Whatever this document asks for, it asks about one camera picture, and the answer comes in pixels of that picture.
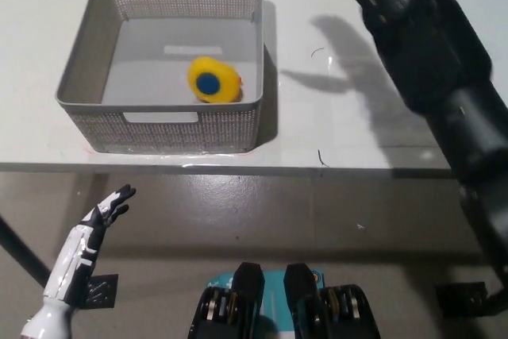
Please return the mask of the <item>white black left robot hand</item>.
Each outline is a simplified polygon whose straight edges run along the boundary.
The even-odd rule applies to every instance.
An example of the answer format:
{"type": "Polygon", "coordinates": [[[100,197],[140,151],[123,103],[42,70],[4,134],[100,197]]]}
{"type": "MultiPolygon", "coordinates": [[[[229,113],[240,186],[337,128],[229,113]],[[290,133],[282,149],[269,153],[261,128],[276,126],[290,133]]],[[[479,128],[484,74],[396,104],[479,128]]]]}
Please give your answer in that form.
{"type": "Polygon", "coordinates": [[[94,206],[63,244],[44,289],[44,297],[81,306],[107,229],[129,209],[136,189],[126,184],[94,206]]]}

